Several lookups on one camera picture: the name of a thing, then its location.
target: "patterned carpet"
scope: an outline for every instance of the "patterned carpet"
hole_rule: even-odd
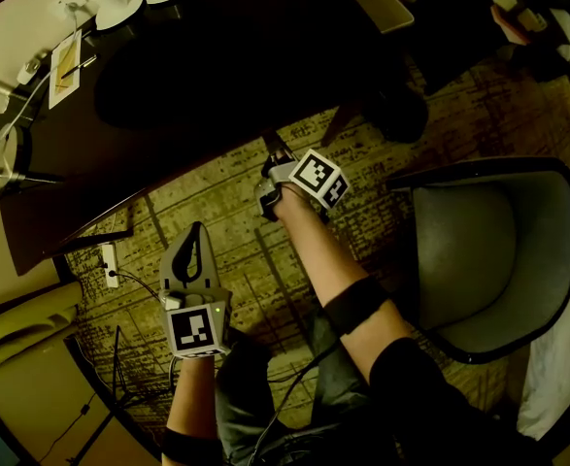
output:
[[[411,67],[411,86],[422,79]],[[510,73],[495,61],[481,63],[436,95],[426,98],[430,119],[412,145],[387,142],[363,118],[320,151],[342,166],[353,190],[332,214],[332,227],[358,261],[387,285],[409,276],[412,208],[406,196],[388,193],[386,179],[396,171],[421,170],[495,155],[554,155],[570,168],[570,83],[537,84]],[[281,136],[302,155],[316,148],[334,111],[300,120]],[[117,243],[121,268],[157,287],[159,259],[167,245],[195,220],[204,222],[217,255],[222,285],[233,291],[232,325],[251,333],[275,354],[271,379],[291,374],[311,358],[299,319],[317,302],[308,279],[280,225],[257,215],[253,188],[267,153],[260,140],[162,186],[126,211],[88,233],[119,231],[132,221],[134,236]],[[131,387],[148,391],[167,386],[170,351],[155,302],[134,282],[105,286],[99,249],[68,256],[84,286],[79,337],[104,381],[112,379],[112,353],[121,328],[120,361]],[[503,395],[507,360],[466,366],[446,358],[420,334],[419,343],[435,358],[448,380],[470,402],[489,410]],[[317,371],[292,393],[281,420],[308,423]],[[276,404],[288,383],[275,383]],[[135,420],[158,440],[171,397],[132,408]]]

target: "metal stand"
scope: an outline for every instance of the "metal stand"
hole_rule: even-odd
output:
[[[0,167],[0,180],[8,180],[9,178],[15,178],[19,181],[24,182],[34,182],[34,183],[62,183],[63,179],[59,176],[53,175],[42,175],[38,173],[23,173],[15,174],[14,176],[9,176],[6,170]]]
[[[125,378],[122,374],[122,369],[120,368],[120,363],[118,359],[118,336],[120,334],[120,327],[117,326],[117,337],[114,345],[114,366],[113,366],[113,379],[112,379],[112,392],[106,387],[92,366],[92,364],[84,357],[80,345],[75,337],[71,335],[64,339],[64,344],[68,351],[73,356],[73,360],[78,365],[78,368],[82,371],[84,377],[88,380],[96,394],[103,401],[106,407],[110,410],[110,413],[104,418],[101,424],[97,427],[94,433],[86,441],[82,449],[78,452],[75,458],[70,459],[68,462],[72,466],[77,466],[80,464],[86,453],[90,450],[92,445],[97,441],[101,433],[105,430],[106,426],[113,417],[115,417],[120,424],[135,438],[138,443],[144,447],[157,461],[161,460],[161,449],[159,446],[148,437],[140,427],[134,422],[131,416],[127,413],[126,409],[147,402],[154,397],[163,395],[169,391],[169,388],[165,390],[160,390],[152,394],[139,394],[133,393],[127,389],[125,384]],[[120,386],[123,390],[123,395],[120,399],[117,399],[117,377],[120,382]],[[134,397],[141,397],[137,400],[133,400]]]

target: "wooden table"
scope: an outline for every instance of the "wooden table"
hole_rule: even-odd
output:
[[[100,58],[80,88],[52,110],[44,95],[34,121],[20,122],[28,170],[64,182],[2,194],[17,273],[119,238],[75,240],[261,132],[377,90],[390,76],[383,43],[354,0],[175,0],[92,32],[82,60]]]

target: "chair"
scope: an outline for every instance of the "chair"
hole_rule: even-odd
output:
[[[570,297],[570,171],[491,158],[394,178],[411,189],[419,299],[406,317],[448,356],[500,358],[545,333]]]

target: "white cable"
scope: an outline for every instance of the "white cable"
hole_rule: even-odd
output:
[[[114,213],[114,219],[112,220],[112,228],[110,228],[110,231],[108,231],[108,233],[112,233],[114,231],[114,227],[117,224],[117,216],[118,216],[118,211]]]
[[[34,90],[32,91],[32,93],[30,93],[30,96],[27,98],[27,100],[25,101],[25,103],[23,104],[23,107],[21,108],[21,110],[19,111],[19,114],[17,114],[15,116],[15,118],[11,121],[11,123],[8,125],[8,128],[3,130],[0,133],[0,143],[2,143],[4,140],[6,140],[6,138],[9,136],[9,133],[11,132],[11,130],[13,129],[13,126],[15,126],[15,123],[19,120],[19,118],[21,117],[21,115],[25,112],[25,109],[28,107],[28,105],[30,104],[30,101],[34,98],[34,95],[36,95],[36,92],[39,91],[39,88],[41,87],[42,84],[44,84],[51,76],[51,73],[53,73],[53,71],[55,71],[58,66],[60,64],[62,64],[62,62],[64,62],[64,60],[67,58],[67,56],[69,55],[69,52],[71,51],[71,49],[73,48],[73,45],[75,44],[75,39],[78,36],[78,17],[76,16],[76,9],[74,9],[73,7],[67,5],[67,11],[69,13],[71,13],[71,16],[73,17],[73,36],[71,37],[71,45],[69,45],[69,48],[67,49],[67,51],[64,54],[64,57],[62,57],[62,60],[59,60],[58,63],[55,65],[55,67],[51,68],[50,71],[45,74],[45,76],[43,77],[43,79],[36,85],[36,87],[34,88]]]

